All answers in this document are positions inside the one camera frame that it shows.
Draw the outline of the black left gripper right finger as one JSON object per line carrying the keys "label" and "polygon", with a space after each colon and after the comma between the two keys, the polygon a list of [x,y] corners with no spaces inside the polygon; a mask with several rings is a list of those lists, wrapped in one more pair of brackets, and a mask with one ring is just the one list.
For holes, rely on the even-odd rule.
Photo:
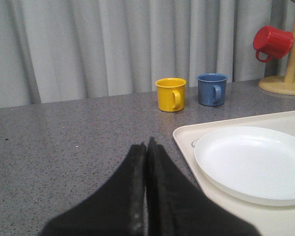
{"label": "black left gripper right finger", "polygon": [[250,223],[226,211],[195,187],[164,147],[147,148],[148,233],[151,236],[258,236]]}

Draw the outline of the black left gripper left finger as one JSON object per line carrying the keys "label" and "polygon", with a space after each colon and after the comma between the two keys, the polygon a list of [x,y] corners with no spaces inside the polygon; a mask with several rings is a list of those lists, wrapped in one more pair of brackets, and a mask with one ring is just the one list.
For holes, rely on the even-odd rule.
{"label": "black left gripper left finger", "polygon": [[146,146],[132,145],[114,174],[91,196],[50,220],[42,236],[142,236]]}

